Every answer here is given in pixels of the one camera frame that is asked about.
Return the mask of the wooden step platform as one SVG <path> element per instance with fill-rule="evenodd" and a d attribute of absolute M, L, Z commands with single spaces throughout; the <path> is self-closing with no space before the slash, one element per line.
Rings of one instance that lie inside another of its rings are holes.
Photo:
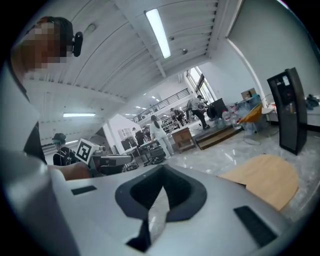
<path fill-rule="evenodd" d="M 212 127 L 206 130 L 205 133 L 195 136 L 194 141 L 200 150 L 205 150 L 239 134 L 243 130 L 243 127 L 235 129 L 232 125 L 222 129 Z"/>

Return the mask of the blue cloth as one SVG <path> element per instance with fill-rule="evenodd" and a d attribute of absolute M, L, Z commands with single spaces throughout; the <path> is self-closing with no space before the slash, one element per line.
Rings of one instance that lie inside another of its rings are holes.
<path fill-rule="evenodd" d="M 312 111 L 315 107 L 320 106 L 320 100 L 314 97 L 312 94 L 309 94 L 306 97 L 305 103 L 306 103 L 306 108 L 310 111 Z"/>

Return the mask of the small round white table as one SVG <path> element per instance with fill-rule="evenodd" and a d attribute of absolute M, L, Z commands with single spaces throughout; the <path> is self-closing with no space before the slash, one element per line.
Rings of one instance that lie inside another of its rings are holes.
<path fill-rule="evenodd" d="M 267 122 L 269 125 L 272 124 L 272 115 L 275 115 L 276 118 L 277 116 L 277 107 L 275 100 L 273 98 L 273 94 L 269 93 L 264 96 L 264 98 L 261 100 L 262 101 L 262 115 L 266 117 Z"/>

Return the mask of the black glass-door cabinet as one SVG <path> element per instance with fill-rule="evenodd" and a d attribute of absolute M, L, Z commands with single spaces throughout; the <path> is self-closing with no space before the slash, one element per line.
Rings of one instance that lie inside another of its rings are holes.
<path fill-rule="evenodd" d="M 308 116 L 297 69 L 288 68 L 267 82 L 276 106 L 279 146 L 298 155 L 307 141 Z"/>

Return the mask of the wooden cabinet with white top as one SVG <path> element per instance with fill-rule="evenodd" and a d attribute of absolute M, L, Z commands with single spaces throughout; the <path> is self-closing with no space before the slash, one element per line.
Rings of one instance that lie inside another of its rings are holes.
<path fill-rule="evenodd" d="M 190 129 L 187 126 L 173 130 L 171 136 L 180 153 L 196 147 Z"/>

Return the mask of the cardboard box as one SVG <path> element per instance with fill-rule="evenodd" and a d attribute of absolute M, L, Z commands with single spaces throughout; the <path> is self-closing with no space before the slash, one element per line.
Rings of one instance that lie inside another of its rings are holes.
<path fill-rule="evenodd" d="M 255 95 L 257 95 L 257 92 L 254 88 L 251 88 L 251 89 L 246 90 L 241 93 L 243 100 L 250 99 L 250 98 L 254 97 Z"/>

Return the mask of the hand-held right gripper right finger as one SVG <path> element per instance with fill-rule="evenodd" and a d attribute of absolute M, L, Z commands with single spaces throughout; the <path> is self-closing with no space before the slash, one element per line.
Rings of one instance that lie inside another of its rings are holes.
<path fill-rule="evenodd" d="M 280 212 L 243 184 L 188 168 L 177 170 L 203 184 L 206 201 L 192 218 L 169 222 L 169 193 L 161 189 L 149 211 L 148 256 L 260 254 L 291 227 Z"/>

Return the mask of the wooden coffee table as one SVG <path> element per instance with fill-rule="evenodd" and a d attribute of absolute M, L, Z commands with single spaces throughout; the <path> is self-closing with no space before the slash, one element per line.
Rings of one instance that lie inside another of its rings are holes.
<path fill-rule="evenodd" d="M 273 206 L 283 210 L 298 191 L 295 167 L 283 158 L 260 154 L 219 176 L 246 185 L 246 189 Z"/>

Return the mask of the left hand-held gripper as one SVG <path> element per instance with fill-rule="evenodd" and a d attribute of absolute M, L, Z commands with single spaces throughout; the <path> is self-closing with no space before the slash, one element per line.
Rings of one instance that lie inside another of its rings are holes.
<path fill-rule="evenodd" d="M 100 177 L 101 173 L 95 167 L 95 162 L 93 157 L 101 157 L 106 151 L 105 146 L 100 146 L 86 139 L 81 138 L 77 150 L 75 152 L 75 157 L 87 165 L 89 173 L 92 177 Z M 101 157 L 102 166 L 124 166 L 132 162 L 132 157 L 130 155 L 118 155 L 111 154 Z"/>

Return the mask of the long ceiling light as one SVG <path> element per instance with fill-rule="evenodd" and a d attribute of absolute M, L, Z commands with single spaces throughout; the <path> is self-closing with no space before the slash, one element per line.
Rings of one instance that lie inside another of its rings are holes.
<path fill-rule="evenodd" d="M 84 117 L 94 117 L 95 113 L 64 113 L 64 118 L 84 118 Z"/>
<path fill-rule="evenodd" d="M 146 11 L 145 16 L 152 28 L 163 58 L 169 58 L 171 56 L 171 51 L 159 11 L 156 8 Z"/>

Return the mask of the black equipment case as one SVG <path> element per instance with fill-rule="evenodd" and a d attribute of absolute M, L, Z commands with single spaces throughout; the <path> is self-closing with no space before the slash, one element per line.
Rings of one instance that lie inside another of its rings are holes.
<path fill-rule="evenodd" d="M 222 113 L 224 110 L 226 110 L 226 106 L 225 106 L 225 103 L 223 101 L 222 98 L 219 98 L 217 100 L 215 100 L 214 102 L 210 103 L 208 105 L 208 108 L 207 108 L 207 116 L 213 120 L 215 118 L 223 118 L 222 117 Z"/>

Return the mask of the black railing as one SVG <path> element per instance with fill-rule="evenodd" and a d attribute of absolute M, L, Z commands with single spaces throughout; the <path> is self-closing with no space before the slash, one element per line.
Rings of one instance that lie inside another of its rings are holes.
<path fill-rule="evenodd" d="M 130 117 L 128 119 L 135 122 L 135 123 L 138 123 L 139 121 L 142 121 L 143 119 L 145 119 L 147 116 L 153 115 L 155 112 L 158 112 L 159 110 L 164 109 L 165 107 L 169 106 L 170 104 L 173 104 L 183 98 L 186 98 L 190 94 L 191 93 L 189 92 L 189 90 L 187 88 L 183 89 L 183 90 L 171 95 L 170 97 L 152 105 L 151 107 L 149 107 L 146 110 L 142 111 L 141 113 L 137 114 L 135 117 Z"/>

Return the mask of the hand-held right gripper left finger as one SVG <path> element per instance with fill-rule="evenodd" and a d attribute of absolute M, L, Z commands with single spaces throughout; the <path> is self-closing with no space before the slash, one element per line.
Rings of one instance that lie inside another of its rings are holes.
<path fill-rule="evenodd" d="M 80 256 L 151 256 L 127 245 L 138 236 L 143 222 L 126 216 L 115 198 L 121 184 L 150 169 L 69 181 L 61 171 L 51 171 L 57 203 Z"/>

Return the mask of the grey desk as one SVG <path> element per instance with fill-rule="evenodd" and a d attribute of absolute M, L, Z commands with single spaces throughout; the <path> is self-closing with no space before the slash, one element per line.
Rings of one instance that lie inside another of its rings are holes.
<path fill-rule="evenodd" d="M 147 163 L 154 158 L 164 157 L 163 149 L 157 140 L 152 140 L 138 146 L 137 151 L 143 163 Z"/>

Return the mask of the person's left forearm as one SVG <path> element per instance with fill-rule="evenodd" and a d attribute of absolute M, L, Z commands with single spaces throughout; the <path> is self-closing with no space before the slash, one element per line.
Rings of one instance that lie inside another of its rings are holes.
<path fill-rule="evenodd" d="M 59 170 L 66 181 L 91 178 L 88 166 L 83 162 L 77 162 L 66 166 L 47 165 L 49 170 Z"/>

